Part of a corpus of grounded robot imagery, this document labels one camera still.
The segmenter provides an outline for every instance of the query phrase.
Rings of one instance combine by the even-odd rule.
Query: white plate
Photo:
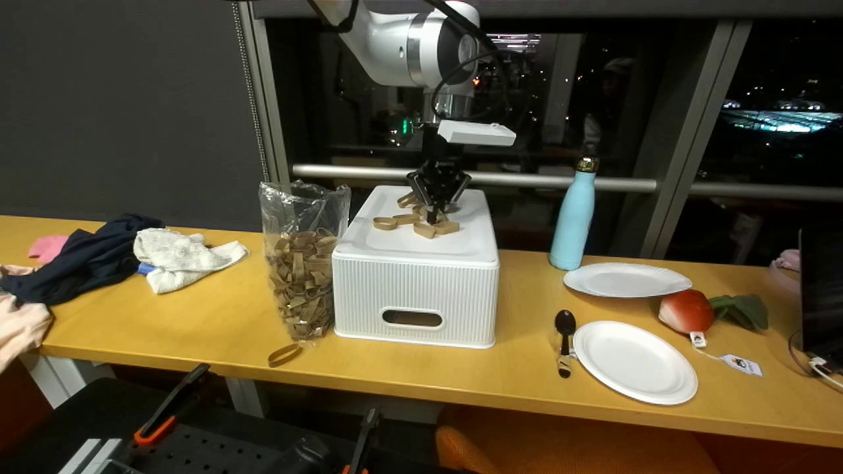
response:
[[[689,280],[660,266],[590,264],[568,272],[563,286],[598,299],[657,299],[686,290]]]
[[[632,401],[679,405],[697,391],[686,358],[640,328],[618,321],[581,325],[574,334],[574,353],[598,383]]]

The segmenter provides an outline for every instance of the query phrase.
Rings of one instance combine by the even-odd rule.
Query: white cloth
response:
[[[0,268],[5,274],[28,274],[28,268],[20,268],[20,266],[0,266]],[[16,305],[16,296],[0,293],[0,374],[20,353],[38,349],[50,325],[52,325],[52,313],[45,303]]]
[[[153,266],[153,272],[146,274],[146,286],[161,296],[233,266],[244,259],[244,245],[225,243],[219,249],[208,249],[200,234],[179,234],[153,228],[137,233],[135,259]]]

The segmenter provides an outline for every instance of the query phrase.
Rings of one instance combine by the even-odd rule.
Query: water bottle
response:
[[[581,264],[590,218],[594,214],[594,170],[594,159],[581,159],[574,183],[560,200],[549,249],[549,264],[556,268],[572,272]]]

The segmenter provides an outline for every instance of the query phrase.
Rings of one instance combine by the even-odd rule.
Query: black spoon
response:
[[[560,351],[559,351],[559,378],[572,378],[572,345],[568,338],[576,332],[576,318],[572,312],[556,313],[556,332],[560,334]]]

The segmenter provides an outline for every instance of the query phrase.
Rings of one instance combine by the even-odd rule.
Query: dark cloth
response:
[[[132,254],[140,230],[164,228],[158,218],[127,214],[104,222],[94,234],[75,230],[54,262],[25,276],[0,280],[0,290],[16,303],[58,305],[82,293],[123,282],[137,272]]]

